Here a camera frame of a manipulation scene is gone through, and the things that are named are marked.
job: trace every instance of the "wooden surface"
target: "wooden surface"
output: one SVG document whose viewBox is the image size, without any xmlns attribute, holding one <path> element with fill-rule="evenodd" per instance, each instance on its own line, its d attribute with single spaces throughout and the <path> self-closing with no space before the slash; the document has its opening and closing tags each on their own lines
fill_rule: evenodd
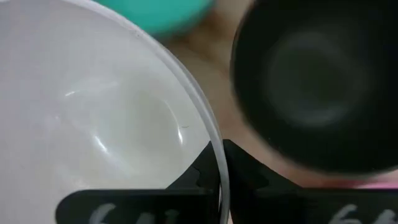
<svg viewBox="0 0 398 224">
<path fill-rule="evenodd" d="M 166 43 L 205 92 L 223 138 L 233 140 L 256 159 L 302 186 L 352 187 L 363 182 L 322 175 L 281 158 L 244 122 L 234 102 L 228 68 L 235 30 L 250 3 L 251 0 L 218 0 L 214 10 L 189 34 Z M 398 181 L 398 172 L 378 179 Z"/>
</svg>

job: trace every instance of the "teal lid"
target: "teal lid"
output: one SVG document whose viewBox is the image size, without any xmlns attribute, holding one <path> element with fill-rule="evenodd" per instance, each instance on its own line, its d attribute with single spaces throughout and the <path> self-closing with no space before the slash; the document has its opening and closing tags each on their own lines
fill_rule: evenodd
<svg viewBox="0 0 398 224">
<path fill-rule="evenodd" d="M 196 24 L 212 0 L 95 0 L 156 37 L 183 32 Z"/>
</svg>

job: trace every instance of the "white bowl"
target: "white bowl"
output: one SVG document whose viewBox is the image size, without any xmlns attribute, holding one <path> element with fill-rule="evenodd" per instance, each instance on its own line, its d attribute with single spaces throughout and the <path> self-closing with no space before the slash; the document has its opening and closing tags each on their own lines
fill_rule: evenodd
<svg viewBox="0 0 398 224">
<path fill-rule="evenodd" d="M 55 223 L 77 190 L 165 188 L 207 145 L 164 49 L 123 22 L 86 0 L 0 2 L 0 223 Z"/>
</svg>

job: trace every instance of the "pink object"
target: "pink object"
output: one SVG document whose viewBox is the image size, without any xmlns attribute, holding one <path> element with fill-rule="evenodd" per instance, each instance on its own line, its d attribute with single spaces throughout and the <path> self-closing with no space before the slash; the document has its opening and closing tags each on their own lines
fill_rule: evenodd
<svg viewBox="0 0 398 224">
<path fill-rule="evenodd" d="M 364 184 L 358 187 L 359 189 L 398 189 L 398 182 L 380 182 Z"/>
</svg>

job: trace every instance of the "black cup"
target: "black cup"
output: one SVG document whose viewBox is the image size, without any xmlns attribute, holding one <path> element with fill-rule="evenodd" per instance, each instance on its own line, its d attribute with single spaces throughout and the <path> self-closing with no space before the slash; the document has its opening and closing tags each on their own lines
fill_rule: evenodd
<svg viewBox="0 0 398 224">
<path fill-rule="evenodd" d="M 234 90 L 276 151 L 334 174 L 398 164 L 398 7 L 256 1 L 237 31 Z"/>
</svg>

